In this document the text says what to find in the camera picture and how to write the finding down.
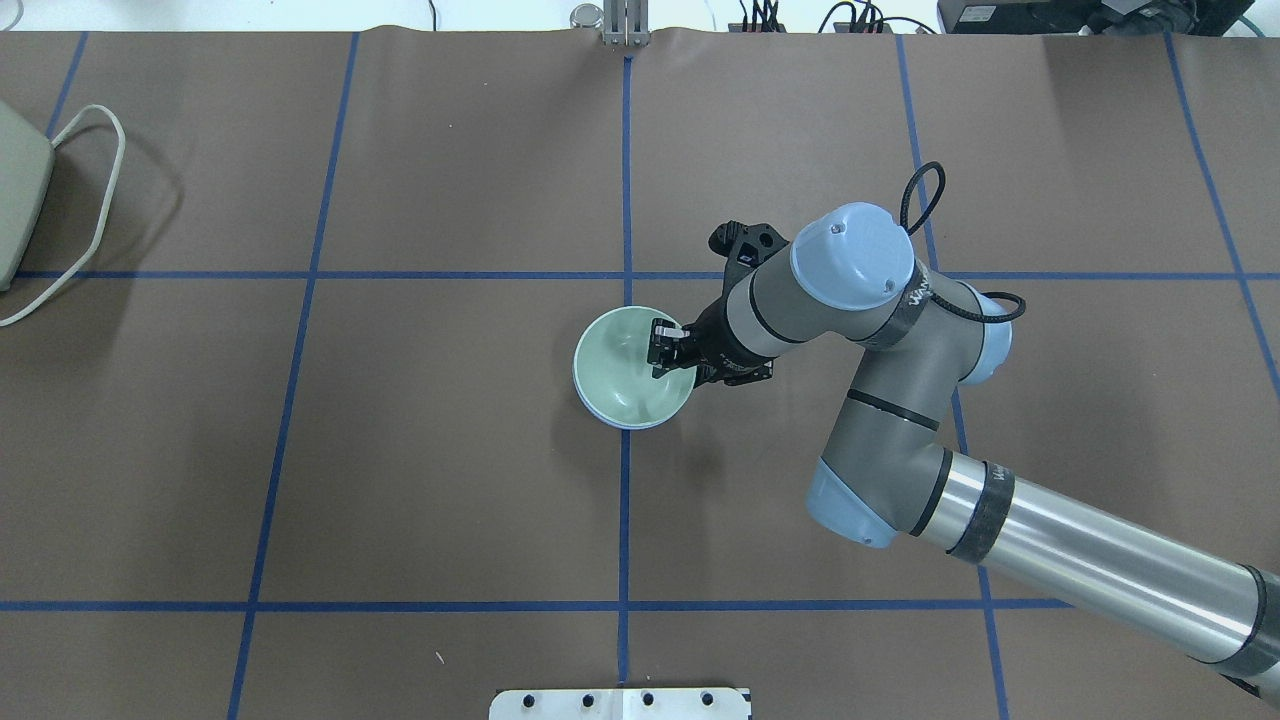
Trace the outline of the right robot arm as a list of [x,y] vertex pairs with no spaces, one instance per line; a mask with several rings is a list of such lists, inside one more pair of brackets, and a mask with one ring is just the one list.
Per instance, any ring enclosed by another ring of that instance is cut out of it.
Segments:
[[870,547],[922,538],[947,556],[1160,639],[1277,705],[1277,578],[1021,479],[937,439],[955,389],[1009,355],[995,293],[929,270],[883,209],[851,202],[772,241],[686,325],[655,319],[654,377],[692,368],[727,386],[823,334],[863,348],[808,503]]

